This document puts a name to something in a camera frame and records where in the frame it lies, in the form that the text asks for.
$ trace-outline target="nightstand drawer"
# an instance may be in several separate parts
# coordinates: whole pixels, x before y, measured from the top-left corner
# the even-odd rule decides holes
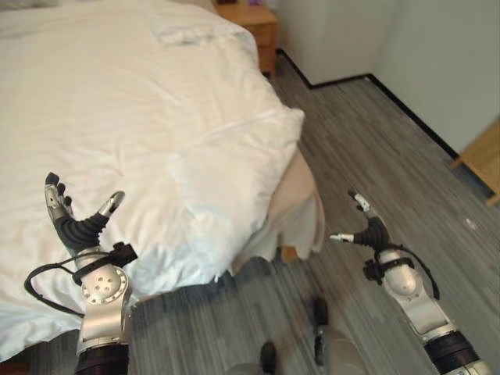
[[[273,25],[246,25],[244,28],[252,33],[258,46],[272,45]]]
[[[262,72],[274,72],[276,51],[272,47],[259,47],[259,68]]]

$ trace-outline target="bed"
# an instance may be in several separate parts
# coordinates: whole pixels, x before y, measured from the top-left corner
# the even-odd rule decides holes
[[[78,217],[126,192],[101,240],[134,246],[136,301],[271,260],[280,246],[302,259],[320,250],[302,111],[260,74],[250,33],[195,1],[0,12],[0,360],[80,327],[23,290],[33,268],[68,256],[45,209],[48,171]],[[83,311],[67,275],[34,285]]]

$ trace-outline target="white wall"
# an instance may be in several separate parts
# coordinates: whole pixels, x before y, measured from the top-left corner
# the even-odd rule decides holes
[[[500,1],[402,1],[374,74],[461,152],[500,114]]]
[[[279,45],[312,84],[371,73],[398,0],[277,0]]]

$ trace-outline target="wooden nightstand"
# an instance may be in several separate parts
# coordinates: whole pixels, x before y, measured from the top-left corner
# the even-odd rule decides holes
[[[234,4],[216,5],[220,16],[250,31],[259,47],[259,66],[262,72],[276,73],[276,44],[278,19],[264,5],[248,5],[245,0]]]

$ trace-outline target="wooden furniture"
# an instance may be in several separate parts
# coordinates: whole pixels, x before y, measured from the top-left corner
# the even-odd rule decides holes
[[[486,204],[500,200],[500,119],[453,161],[452,168],[466,164],[494,193]]]
[[[0,363],[0,375],[27,375],[28,366],[25,363]]]
[[[220,16],[250,31],[259,47],[259,66],[271,77],[276,73],[278,19],[264,5],[248,5],[246,1],[216,5]]]

